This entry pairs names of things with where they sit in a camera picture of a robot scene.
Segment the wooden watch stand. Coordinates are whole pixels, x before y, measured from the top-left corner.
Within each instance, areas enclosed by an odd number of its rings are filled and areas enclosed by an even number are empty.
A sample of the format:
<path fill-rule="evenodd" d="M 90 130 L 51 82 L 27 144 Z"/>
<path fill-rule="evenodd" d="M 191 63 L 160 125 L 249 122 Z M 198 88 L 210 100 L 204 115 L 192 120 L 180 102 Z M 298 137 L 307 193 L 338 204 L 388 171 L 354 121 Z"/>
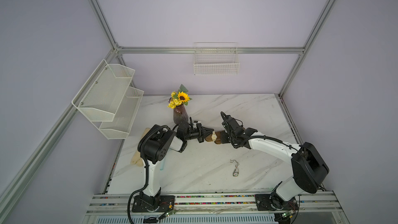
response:
<path fill-rule="evenodd" d="M 213 143 L 218 144 L 218 145 L 231 143 L 230 138 L 229 138 L 228 134 L 226 133 L 226 131 L 217 131 L 216 134 L 217 134 L 218 138 Z"/>

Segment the beige wrist watch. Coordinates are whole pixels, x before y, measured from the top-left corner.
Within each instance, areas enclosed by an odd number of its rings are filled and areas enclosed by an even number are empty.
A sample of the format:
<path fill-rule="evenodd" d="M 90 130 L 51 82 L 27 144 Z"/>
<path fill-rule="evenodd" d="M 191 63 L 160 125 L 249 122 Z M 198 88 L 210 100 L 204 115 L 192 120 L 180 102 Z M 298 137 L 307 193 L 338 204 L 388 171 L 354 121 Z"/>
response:
<path fill-rule="evenodd" d="M 217 136 L 216 132 L 213 131 L 212 134 L 211 134 L 211 140 L 212 140 L 213 142 L 215 142 L 215 141 L 217 140 L 217 138 L 218 138 L 218 136 Z"/>

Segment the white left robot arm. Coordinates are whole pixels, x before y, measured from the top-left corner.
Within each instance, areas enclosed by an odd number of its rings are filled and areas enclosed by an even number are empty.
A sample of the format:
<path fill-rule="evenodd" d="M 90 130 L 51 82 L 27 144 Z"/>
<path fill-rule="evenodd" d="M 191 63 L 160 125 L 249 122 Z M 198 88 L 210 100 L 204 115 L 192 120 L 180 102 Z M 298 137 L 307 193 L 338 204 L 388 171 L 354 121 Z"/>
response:
<path fill-rule="evenodd" d="M 142 188 L 132 192 L 127 201 L 127 219 L 134 223 L 132 213 L 162 211 L 162 205 L 167 208 L 160 217 L 150 217 L 150 223 L 158 223 L 169 216 L 174 210 L 174 196 L 161 195 L 160 163 L 170 149 L 182 153 L 189 140 L 197 139 L 203 143 L 205 139 L 215 133 L 201 123 L 182 121 L 173 128 L 167 125 L 155 124 L 140 140 L 137 151 L 143 160 L 145 169 L 145 183 Z"/>

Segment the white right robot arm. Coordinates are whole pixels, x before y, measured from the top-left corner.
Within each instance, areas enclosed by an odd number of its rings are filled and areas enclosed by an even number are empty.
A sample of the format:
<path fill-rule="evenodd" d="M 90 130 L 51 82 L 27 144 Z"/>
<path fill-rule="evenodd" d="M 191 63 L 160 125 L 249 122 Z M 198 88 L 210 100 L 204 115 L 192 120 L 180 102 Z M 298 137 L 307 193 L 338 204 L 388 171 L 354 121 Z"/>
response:
<path fill-rule="evenodd" d="M 232 144 L 235 149 L 248 148 L 271 155 L 291 167 L 291 175 L 281 181 L 270 194 L 257 194 L 256 205 L 260 211 L 281 211 L 298 209 L 293 205 L 295 197 L 303 194 L 315 194 L 330 169 L 316 147 L 308 142 L 291 144 L 267 136 L 256 129 L 245 128 L 243 122 L 221 112 L 225 131 L 222 140 Z"/>

